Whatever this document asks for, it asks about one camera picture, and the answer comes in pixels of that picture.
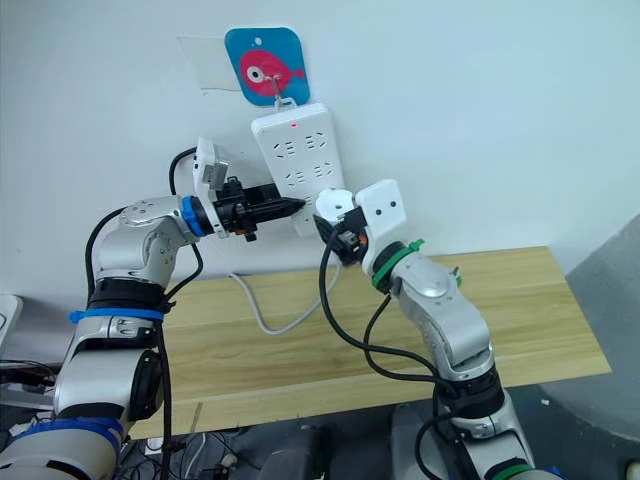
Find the white power strip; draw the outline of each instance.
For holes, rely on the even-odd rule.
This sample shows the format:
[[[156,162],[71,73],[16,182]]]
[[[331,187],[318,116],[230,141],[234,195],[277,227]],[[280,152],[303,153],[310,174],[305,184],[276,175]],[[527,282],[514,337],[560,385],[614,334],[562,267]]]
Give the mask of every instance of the white power strip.
[[[280,195],[307,203],[292,217],[298,235],[313,235],[316,197],[344,187],[329,111],[321,103],[295,107],[255,119],[251,130]]]

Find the wooden table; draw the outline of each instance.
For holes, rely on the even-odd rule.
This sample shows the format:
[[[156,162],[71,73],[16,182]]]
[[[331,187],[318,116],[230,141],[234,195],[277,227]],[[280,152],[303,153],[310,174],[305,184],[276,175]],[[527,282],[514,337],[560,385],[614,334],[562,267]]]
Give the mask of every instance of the wooden table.
[[[462,292],[491,328],[502,383],[516,386],[610,372],[591,328],[546,247],[440,257],[459,266]],[[248,278],[265,321],[280,328],[318,297],[317,271]],[[353,335],[382,301],[359,267],[343,270],[330,296]],[[431,386],[373,373],[318,310],[281,336],[259,330],[240,286],[194,282],[165,320],[175,434],[253,425],[428,398]],[[392,302],[372,335],[379,344],[426,355],[421,336]],[[422,372],[387,355],[386,368]],[[162,435],[162,410],[138,422],[133,438]]]

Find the white wall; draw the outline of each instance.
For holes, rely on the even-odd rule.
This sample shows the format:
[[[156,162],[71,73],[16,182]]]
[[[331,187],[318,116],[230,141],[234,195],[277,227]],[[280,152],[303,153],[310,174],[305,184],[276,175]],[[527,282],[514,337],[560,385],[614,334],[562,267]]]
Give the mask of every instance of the white wall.
[[[16,355],[63,354],[92,226],[167,194],[172,155],[196,137],[233,153],[247,185],[268,180],[249,129],[266,112],[203,96],[181,34],[296,30],[348,185],[395,177],[429,253],[549,244],[566,272],[639,210],[633,0],[2,0],[1,14],[1,288],[27,300]],[[320,255],[286,222],[203,250],[206,276]],[[49,332],[37,352],[35,325]]]

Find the fish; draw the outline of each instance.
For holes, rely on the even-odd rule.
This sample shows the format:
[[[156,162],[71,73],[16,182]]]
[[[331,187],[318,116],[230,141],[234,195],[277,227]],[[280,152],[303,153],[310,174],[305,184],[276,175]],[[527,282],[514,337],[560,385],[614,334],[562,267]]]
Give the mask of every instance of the fish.
[[[240,73],[249,89],[265,97],[275,97],[276,94],[269,78],[277,75],[279,93],[286,90],[293,77],[304,78],[302,68],[291,71],[278,57],[261,49],[249,50],[242,56]]]

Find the white robotic arm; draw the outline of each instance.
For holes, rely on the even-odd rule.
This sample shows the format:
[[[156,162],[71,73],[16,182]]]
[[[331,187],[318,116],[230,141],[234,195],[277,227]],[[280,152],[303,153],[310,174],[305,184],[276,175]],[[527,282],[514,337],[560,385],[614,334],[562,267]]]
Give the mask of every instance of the white robotic arm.
[[[244,189],[235,177],[225,181],[209,146],[199,143],[194,162],[196,184],[205,184],[198,197],[142,200],[118,214],[117,227],[97,248],[87,310],[71,315],[77,327],[56,381],[55,419],[0,453],[3,479],[110,480],[130,428],[163,402],[154,349],[175,292],[165,294],[178,249],[214,232],[253,241],[258,223],[305,205],[281,198],[274,185]]]
[[[346,265],[360,262],[373,286],[396,297],[402,312],[422,332],[437,374],[448,385],[438,396],[457,434],[456,457],[463,478],[557,478],[533,470],[513,404],[500,385],[489,329],[460,293],[457,269],[450,271],[422,256],[421,241],[407,242],[397,183],[383,180],[355,197],[344,190],[325,190],[316,210],[323,240],[335,239],[327,248]],[[416,445],[419,464],[421,435]],[[429,476],[428,468],[421,469],[429,478],[438,478]]]

